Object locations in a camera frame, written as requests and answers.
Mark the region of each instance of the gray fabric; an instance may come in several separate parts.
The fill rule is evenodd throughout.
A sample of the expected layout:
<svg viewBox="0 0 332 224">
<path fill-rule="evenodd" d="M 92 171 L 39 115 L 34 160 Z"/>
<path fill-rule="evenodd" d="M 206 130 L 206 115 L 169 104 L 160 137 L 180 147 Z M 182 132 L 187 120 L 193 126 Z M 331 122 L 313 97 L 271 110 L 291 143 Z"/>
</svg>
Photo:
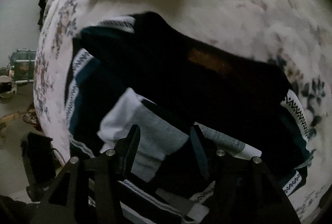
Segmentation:
<svg viewBox="0 0 332 224">
<path fill-rule="evenodd" d="M 156 194 L 164 199 L 169 205 L 173 206 L 175 209 L 179 210 L 181 213 L 188 215 L 191 208 L 195 205 L 195 202 L 191 200 L 187 200 L 181 196 L 172 194 L 170 192 L 165 191 L 164 189 L 157 189 Z"/>
<path fill-rule="evenodd" d="M 139 125 L 141 140 L 132 173 L 149 182 L 165 157 L 179 150 L 189 136 L 151 112 L 140 98 L 128 88 L 102 120 L 98 135 L 109 146 L 103 147 L 102 151 L 105 151 L 126 137 L 133 124 Z"/>
<path fill-rule="evenodd" d="M 202 124 L 196 123 L 200 126 L 203 135 L 215 142 L 219 149 L 226 150 L 228 152 L 232 152 L 233 154 L 238 154 L 244 150 L 245 143 L 234 139 L 224 133 L 218 132 L 214 129 L 208 128 Z"/>
<path fill-rule="evenodd" d="M 144 105 L 136 110 L 125 127 L 125 133 L 128 133 L 133 124 L 138 124 L 141 128 L 141 141 L 132 173 L 148 182 L 154 177 L 165 157 L 179 150 L 189 137 Z"/>
</svg>

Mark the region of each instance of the white stripe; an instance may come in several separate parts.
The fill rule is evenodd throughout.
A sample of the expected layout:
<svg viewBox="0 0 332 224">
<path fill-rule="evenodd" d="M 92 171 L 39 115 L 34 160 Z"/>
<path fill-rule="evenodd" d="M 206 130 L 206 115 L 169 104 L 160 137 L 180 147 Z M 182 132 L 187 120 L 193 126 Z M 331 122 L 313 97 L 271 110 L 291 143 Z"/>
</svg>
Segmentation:
<svg viewBox="0 0 332 224">
<path fill-rule="evenodd" d="M 199 203 L 195 203 L 194 206 L 191 208 L 189 213 L 187 214 L 188 217 L 201 222 L 203 218 L 209 213 L 210 209 L 204 205 Z"/>
<path fill-rule="evenodd" d="M 189 136 L 155 115 L 140 102 L 141 99 L 133 89 L 127 88 L 102 119 L 97 135 L 114 148 L 119 139 L 128 135 L 133 124 L 139 125 L 141 139 L 131 171 L 149 182 L 166 156 L 179 150 Z"/>
<path fill-rule="evenodd" d="M 233 157 L 238 158 L 238 159 L 245 159 L 245 160 L 250 160 L 254 156 L 261 156 L 262 151 L 256 149 L 255 147 L 250 146 L 249 144 L 246 144 L 244 146 L 244 149 L 239 152 L 236 155 L 233 155 Z"/>
<path fill-rule="evenodd" d="M 87 65 L 93 56 L 86 49 L 80 49 L 73 59 L 72 68 L 74 78 Z"/>
<path fill-rule="evenodd" d="M 81 149 L 89 157 L 91 157 L 91 158 L 95 157 L 95 155 L 93 154 L 93 152 L 84 143 L 81 143 L 81 142 L 75 140 L 72 134 L 69 135 L 69 140 L 70 140 L 70 143 L 73 146 L 78 147 L 79 149 Z"/>
<path fill-rule="evenodd" d="M 70 120 L 73 116 L 74 109 L 75 109 L 75 99 L 78 95 L 78 87 L 76 84 L 76 80 L 73 79 L 69 85 L 68 89 L 68 97 L 67 97 L 67 103 L 65 106 L 66 111 L 66 126 L 67 129 L 69 129 Z"/>
<path fill-rule="evenodd" d="M 181 214 L 181 212 L 179 212 L 178 210 L 176 210 L 175 208 L 173 208 L 172 206 L 170 206 L 168 204 L 161 203 L 160 201 L 158 201 L 157 199 L 155 199 L 154 197 L 152 197 L 148 193 L 145 193 L 143 190 L 139 189 L 132 182 L 130 182 L 128 180 L 124 180 L 123 182 L 122 181 L 118 181 L 118 182 L 121 183 L 121 184 L 123 184 L 124 186 L 126 186 L 127 188 L 129 188 L 130 190 L 132 190 L 133 192 L 135 192 L 140 197 L 142 197 L 145 200 L 149 201 L 150 203 L 152 203 L 153 205 L 155 205 L 159 209 L 164 210 L 164 211 L 168 211 L 168 212 L 170 212 L 170 213 L 172 213 L 174 215 L 180 216 L 183 223 L 192 223 L 192 224 L 198 223 L 197 221 L 186 221 L 186 220 L 184 220 L 183 219 L 184 216 L 183 216 L 183 214 Z"/>
<path fill-rule="evenodd" d="M 97 24 L 99 27 L 113 28 L 128 33 L 134 33 L 135 19 L 131 16 L 120 16 L 103 20 Z"/>
<path fill-rule="evenodd" d="M 287 196 L 289 196 L 292 191 L 298 186 L 298 184 L 301 182 L 302 177 L 298 171 L 296 171 L 295 175 L 292 179 L 289 180 L 289 182 L 283 187 L 283 191 Z"/>
<path fill-rule="evenodd" d="M 151 220 L 141 216 L 139 213 L 120 202 L 123 216 L 134 224 L 155 224 Z"/>
<path fill-rule="evenodd" d="M 214 188 L 215 188 L 215 181 L 213 181 L 203 192 L 198 192 L 198 193 L 194 194 L 190 198 L 190 200 L 199 202 L 199 203 L 203 203 L 213 195 Z"/>
<path fill-rule="evenodd" d="M 301 135 L 305 142 L 308 142 L 308 129 L 307 129 L 307 121 L 305 119 L 304 109 L 300 103 L 300 100 L 296 96 L 296 94 L 292 90 L 288 90 L 287 96 L 283 101 L 280 102 L 280 105 L 286 108 L 298 125 L 300 129 Z"/>
</svg>

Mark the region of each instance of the clothing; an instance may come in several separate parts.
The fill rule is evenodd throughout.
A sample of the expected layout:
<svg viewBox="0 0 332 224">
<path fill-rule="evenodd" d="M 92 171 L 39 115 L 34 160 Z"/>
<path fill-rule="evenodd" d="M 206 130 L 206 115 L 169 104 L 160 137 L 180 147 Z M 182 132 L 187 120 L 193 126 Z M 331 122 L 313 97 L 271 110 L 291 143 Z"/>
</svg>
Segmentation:
<svg viewBox="0 0 332 224">
<path fill-rule="evenodd" d="M 38 6 L 40 7 L 39 20 L 37 23 L 39 25 L 39 31 L 41 31 L 43 27 L 43 18 L 47 2 L 48 0 L 39 0 L 38 3 Z"/>
<path fill-rule="evenodd" d="M 281 70 L 186 37 L 157 14 L 83 29 L 73 39 L 65 97 L 72 155 L 97 156 L 114 148 L 132 124 L 140 126 L 132 173 L 119 183 L 129 198 L 120 200 L 139 214 L 147 210 L 148 219 L 148 211 L 161 207 L 155 203 L 169 209 L 179 204 L 176 196 L 212 196 L 213 180 L 190 132 L 193 124 L 215 150 L 245 159 L 261 156 L 287 195 L 305 184 L 306 121 Z M 136 202 L 131 195 L 138 195 Z M 173 223 L 188 217 L 199 222 L 209 211 L 204 204 L 207 209 L 180 204 L 188 206 L 172 213 Z M 190 214 L 193 206 L 202 214 Z"/>
</svg>

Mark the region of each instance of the bed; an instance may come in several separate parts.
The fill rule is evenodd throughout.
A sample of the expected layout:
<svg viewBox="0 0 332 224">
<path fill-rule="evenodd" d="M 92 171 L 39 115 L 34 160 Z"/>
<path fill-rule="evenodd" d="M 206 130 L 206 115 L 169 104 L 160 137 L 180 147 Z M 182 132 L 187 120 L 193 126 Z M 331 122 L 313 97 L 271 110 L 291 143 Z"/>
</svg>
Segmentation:
<svg viewBox="0 0 332 224">
<path fill-rule="evenodd" d="M 49 0 L 34 70 L 34 104 L 53 146 L 69 160 L 64 88 L 73 36 L 102 19 L 145 11 L 158 13 L 182 34 L 284 71 L 304 109 L 310 151 L 307 182 L 289 199 L 302 223 L 311 223 L 332 184 L 329 0 Z"/>
</svg>

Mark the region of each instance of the screw head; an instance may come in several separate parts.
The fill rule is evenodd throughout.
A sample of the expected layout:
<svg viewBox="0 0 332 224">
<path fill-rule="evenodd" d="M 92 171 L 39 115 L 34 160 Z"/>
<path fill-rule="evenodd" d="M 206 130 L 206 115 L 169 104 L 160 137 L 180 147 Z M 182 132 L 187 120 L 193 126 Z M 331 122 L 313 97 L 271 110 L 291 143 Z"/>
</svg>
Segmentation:
<svg viewBox="0 0 332 224">
<path fill-rule="evenodd" d="M 255 163 L 259 164 L 260 162 L 262 162 L 261 158 L 259 158 L 258 156 L 254 156 L 252 158 L 252 161 L 254 161 Z"/>
<path fill-rule="evenodd" d="M 109 149 L 106 151 L 106 155 L 113 156 L 115 154 L 115 151 L 113 149 Z"/>
<path fill-rule="evenodd" d="M 72 164 L 76 164 L 77 162 L 79 161 L 79 158 L 77 156 L 73 156 L 69 162 L 72 163 Z"/>
<path fill-rule="evenodd" d="M 221 149 L 217 150 L 216 153 L 217 153 L 218 156 L 224 156 L 226 154 L 226 152 L 224 150 L 221 150 Z"/>
</svg>

